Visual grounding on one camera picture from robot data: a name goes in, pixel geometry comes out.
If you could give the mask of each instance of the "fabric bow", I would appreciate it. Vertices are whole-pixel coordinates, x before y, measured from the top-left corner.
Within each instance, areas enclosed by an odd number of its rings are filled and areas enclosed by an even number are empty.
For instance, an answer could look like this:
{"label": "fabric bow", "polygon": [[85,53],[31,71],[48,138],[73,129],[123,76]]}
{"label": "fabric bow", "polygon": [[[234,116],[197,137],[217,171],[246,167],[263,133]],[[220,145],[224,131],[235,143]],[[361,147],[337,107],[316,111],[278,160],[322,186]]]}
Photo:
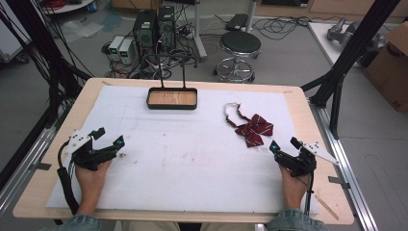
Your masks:
{"label": "fabric bow", "polygon": [[273,124],[255,114],[248,123],[238,126],[235,132],[245,137],[247,147],[259,146],[264,144],[260,135],[273,135]]}

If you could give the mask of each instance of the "black metal post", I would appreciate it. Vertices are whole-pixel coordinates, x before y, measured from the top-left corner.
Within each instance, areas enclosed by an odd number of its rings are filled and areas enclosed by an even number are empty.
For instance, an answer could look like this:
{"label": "black metal post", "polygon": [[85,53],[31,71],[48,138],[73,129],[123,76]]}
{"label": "black metal post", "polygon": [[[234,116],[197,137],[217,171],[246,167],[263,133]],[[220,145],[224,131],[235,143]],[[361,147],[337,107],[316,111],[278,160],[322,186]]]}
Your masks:
{"label": "black metal post", "polygon": [[303,91],[321,85],[318,92],[310,98],[312,104],[325,108],[327,100],[334,93],[332,112],[330,115],[330,131],[338,139],[338,120],[343,81],[347,72],[363,54],[366,46],[390,16],[400,0],[376,0],[363,18],[361,24],[351,37],[339,59],[323,76],[304,86]]}

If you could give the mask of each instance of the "electronic equipment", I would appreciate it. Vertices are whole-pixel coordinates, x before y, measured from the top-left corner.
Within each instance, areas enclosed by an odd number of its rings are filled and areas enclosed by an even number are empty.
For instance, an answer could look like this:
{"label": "electronic equipment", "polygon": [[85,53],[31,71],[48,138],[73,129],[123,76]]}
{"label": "electronic equipment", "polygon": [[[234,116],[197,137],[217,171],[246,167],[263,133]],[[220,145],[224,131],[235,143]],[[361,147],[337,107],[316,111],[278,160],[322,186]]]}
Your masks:
{"label": "electronic equipment", "polygon": [[188,4],[188,5],[195,5],[194,0],[166,0],[167,2],[175,2],[175,3],[181,3],[181,4]]}
{"label": "electronic equipment", "polygon": [[282,151],[276,141],[272,141],[269,150],[273,153],[275,161],[279,165],[289,169],[292,177],[312,173],[316,169],[315,155],[304,148],[303,143],[296,138],[291,139],[291,144],[296,149],[299,149],[299,155],[297,157],[293,157]]}
{"label": "electronic equipment", "polygon": [[310,200],[312,196],[312,188],[314,181],[314,171],[317,166],[316,157],[320,156],[324,160],[338,165],[339,162],[330,155],[326,150],[321,148],[317,142],[303,143],[297,138],[291,138],[291,144],[299,150],[299,155],[294,157],[281,150],[276,141],[272,141],[269,150],[273,153],[275,161],[289,170],[291,177],[298,177],[302,175],[310,175],[310,180],[307,184],[308,190],[305,199],[304,214],[309,216]]}
{"label": "electronic equipment", "polygon": [[111,61],[120,61],[120,56],[118,53],[118,50],[120,48],[120,45],[122,44],[124,40],[123,36],[116,36],[115,39],[112,41],[111,45],[109,45],[109,59]]}
{"label": "electronic equipment", "polygon": [[159,32],[162,46],[168,50],[176,48],[174,7],[163,6],[159,8]]}
{"label": "electronic equipment", "polygon": [[231,20],[229,20],[229,22],[225,26],[225,30],[239,31],[240,28],[245,26],[247,18],[248,18],[248,15],[246,13],[235,14],[235,16],[231,18]]}
{"label": "electronic equipment", "polygon": [[123,64],[132,64],[132,61],[136,56],[133,41],[132,38],[126,38],[123,40],[122,45],[119,48],[119,56]]}
{"label": "electronic equipment", "polygon": [[307,7],[309,0],[262,0],[262,5]]}
{"label": "electronic equipment", "polygon": [[158,32],[156,10],[139,10],[133,27],[136,43],[141,48],[154,49],[158,41]]}
{"label": "electronic equipment", "polygon": [[[113,145],[104,147],[102,149],[93,149],[93,141],[98,140],[105,135],[105,129],[99,128],[97,131],[92,131],[89,134],[85,134],[80,130],[75,130],[69,140],[66,141],[58,152],[58,168],[57,173],[63,187],[66,203],[69,206],[72,214],[75,215],[78,211],[79,204],[75,199],[72,191],[71,176],[73,165],[77,165],[86,168],[91,171],[97,171],[98,166],[110,161],[116,157],[117,152],[125,145],[123,136],[117,138]],[[71,155],[71,161],[69,162],[69,172],[66,167],[63,166],[63,149],[66,147],[65,155]]]}

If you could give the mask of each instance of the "sleeve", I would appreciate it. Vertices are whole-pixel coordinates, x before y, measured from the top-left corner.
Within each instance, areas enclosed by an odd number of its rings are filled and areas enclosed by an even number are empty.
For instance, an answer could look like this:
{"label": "sleeve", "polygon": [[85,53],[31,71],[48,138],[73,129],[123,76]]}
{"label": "sleeve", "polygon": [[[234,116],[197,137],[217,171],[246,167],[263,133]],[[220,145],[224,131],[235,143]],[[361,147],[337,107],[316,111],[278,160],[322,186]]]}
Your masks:
{"label": "sleeve", "polygon": [[100,231],[101,223],[99,219],[88,215],[76,215],[63,225],[57,225],[52,228],[44,228],[39,231]]}
{"label": "sleeve", "polygon": [[326,225],[304,215],[299,209],[285,209],[267,224],[268,231],[328,231]]}

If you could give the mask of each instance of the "power supply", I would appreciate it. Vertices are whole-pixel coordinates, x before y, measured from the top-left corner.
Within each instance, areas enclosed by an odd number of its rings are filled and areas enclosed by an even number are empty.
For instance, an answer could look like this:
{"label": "power supply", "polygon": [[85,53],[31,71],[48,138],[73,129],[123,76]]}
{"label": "power supply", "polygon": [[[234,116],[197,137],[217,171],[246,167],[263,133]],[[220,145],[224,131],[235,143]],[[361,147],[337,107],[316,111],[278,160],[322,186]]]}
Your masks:
{"label": "power supply", "polygon": [[133,41],[132,38],[126,38],[119,48],[119,55],[123,64],[132,64],[132,61],[136,56]]}
{"label": "power supply", "polygon": [[174,7],[162,6],[159,8],[159,32],[162,46],[168,50],[176,48]]}
{"label": "power supply", "polygon": [[115,39],[112,41],[111,45],[109,45],[110,55],[108,57],[111,59],[111,61],[120,61],[118,50],[123,42],[123,39],[124,39],[123,36],[116,36]]}
{"label": "power supply", "polygon": [[133,27],[135,41],[139,46],[142,48],[154,48],[158,40],[158,33],[156,10],[139,10]]}

